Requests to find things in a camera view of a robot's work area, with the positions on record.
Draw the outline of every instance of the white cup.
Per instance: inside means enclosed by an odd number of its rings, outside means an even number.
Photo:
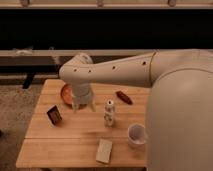
[[[142,124],[132,124],[128,128],[128,144],[132,148],[137,148],[146,143],[145,127]]]

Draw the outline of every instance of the orange bowl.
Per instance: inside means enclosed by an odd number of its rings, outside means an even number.
[[[65,84],[62,89],[61,89],[61,98],[63,100],[63,102],[72,107],[72,96],[71,96],[71,93],[72,93],[72,87],[70,84]],[[83,105],[81,104],[79,109],[82,109],[86,107],[86,105]]]

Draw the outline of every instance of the dark wall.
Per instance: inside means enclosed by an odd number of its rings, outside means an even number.
[[[213,10],[0,10],[0,49],[213,48]]]

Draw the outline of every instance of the white bottle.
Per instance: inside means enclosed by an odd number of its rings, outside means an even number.
[[[108,100],[105,105],[104,123],[105,126],[113,126],[115,119],[115,106],[113,100]]]

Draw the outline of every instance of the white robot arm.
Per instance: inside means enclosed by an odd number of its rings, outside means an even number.
[[[213,54],[170,50],[93,64],[78,54],[60,69],[75,104],[89,104],[89,83],[152,87],[146,110],[148,171],[213,169]]]

